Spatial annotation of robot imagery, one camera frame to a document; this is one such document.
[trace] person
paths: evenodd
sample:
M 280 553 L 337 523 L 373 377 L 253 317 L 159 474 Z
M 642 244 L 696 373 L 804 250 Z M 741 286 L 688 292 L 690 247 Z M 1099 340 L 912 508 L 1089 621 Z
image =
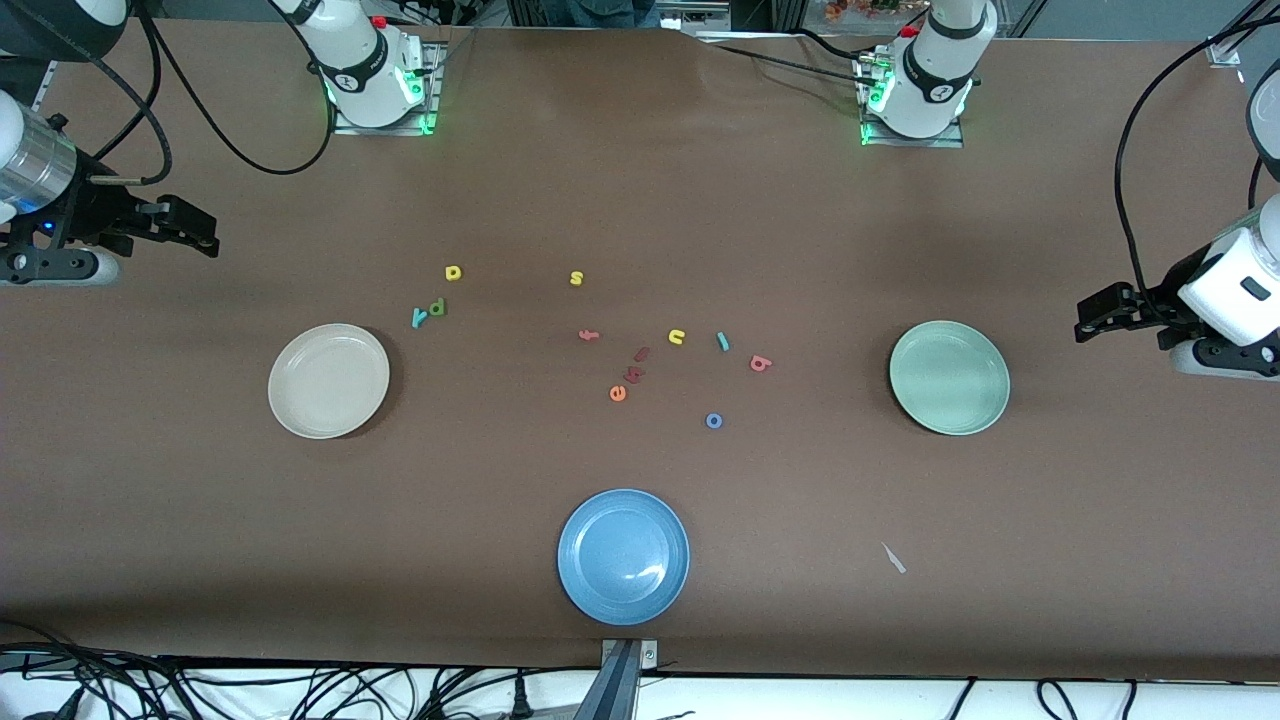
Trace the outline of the person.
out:
M 550 27 L 659 27 L 655 0 L 540 0 Z

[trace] green led light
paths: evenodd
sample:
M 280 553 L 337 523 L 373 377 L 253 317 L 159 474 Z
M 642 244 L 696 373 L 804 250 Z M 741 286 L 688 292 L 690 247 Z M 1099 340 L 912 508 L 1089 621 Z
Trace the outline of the green led light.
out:
M 422 135 L 435 135 L 435 120 L 439 113 L 424 113 L 422 117 L 417 119 L 417 129 L 422 131 Z

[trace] small white debris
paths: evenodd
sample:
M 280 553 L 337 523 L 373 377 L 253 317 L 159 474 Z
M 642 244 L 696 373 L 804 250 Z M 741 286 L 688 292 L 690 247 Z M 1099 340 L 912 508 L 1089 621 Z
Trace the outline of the small white debris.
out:
M 884 544 L 884 543 L 881 543 L 881 544 L 884 546 L 884 552 L 888 553 L 888 561 L 892 562 L 895 568 L 897 568 L 899 573 L 901 573 L 902 575 L 905 575 L 906 574 L 906 565 L 902 565 L 902 561 L 899 560 L 896 555 L 893 555 L 893 551 L 890 550 L 887 544 Z

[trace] white plate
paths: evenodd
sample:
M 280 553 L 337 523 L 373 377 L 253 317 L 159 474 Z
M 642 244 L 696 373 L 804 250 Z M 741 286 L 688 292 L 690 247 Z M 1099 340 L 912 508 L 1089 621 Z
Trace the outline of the white plate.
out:
M 390 361 L 369 331 L 335 323 L 293 338 L 271 366 L 266 397 L 289 432 L 311 439 L 364 425 L 387 397 Z

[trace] brown table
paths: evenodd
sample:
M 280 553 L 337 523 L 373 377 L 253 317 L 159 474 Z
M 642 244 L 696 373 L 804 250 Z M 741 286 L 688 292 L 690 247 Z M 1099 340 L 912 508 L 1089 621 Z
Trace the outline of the brown table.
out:
M 248 152 L 311 152 L 285 28 L 163 28 Z M 681 670 L 1274 679 L 1277 388 L 1178 375 L 1153 333 L 1071 338 L 1076 300 L 1129 275 L 1115 141 L 1180 49 L 996 42 L 966 147 L 923 151 L 859 146 L 838 81 L 673 32 L 481 31 L 438 135 L 338 137 L 293 178 L 233 159 L 170 73 L 156 191 L 215 214 L 223 256 L 143 243 L 114 287 L 4 292 L 0 603 L 143 652 L 591 662 L 620 632 L 564 597 L 556 541 L 630 486 L 690 533 L 684 594 L 635 630 Z M 109 60 L 146 86 L 137 32 Z M 1243 211 L 1243 100 L 1197 61 L 1139 122 L 1149 275 Z M 76 67 L 45 111 L 96 147 L 131 108 Z M 143 127 L 110 161 L 154 149 Z M 888 388 L 895 340 L 937 318 L 1012 373 L 975 437 Z M 355 437 L 305 441 L 266 377 L 329 322 L 384 341 L 392 392 Z

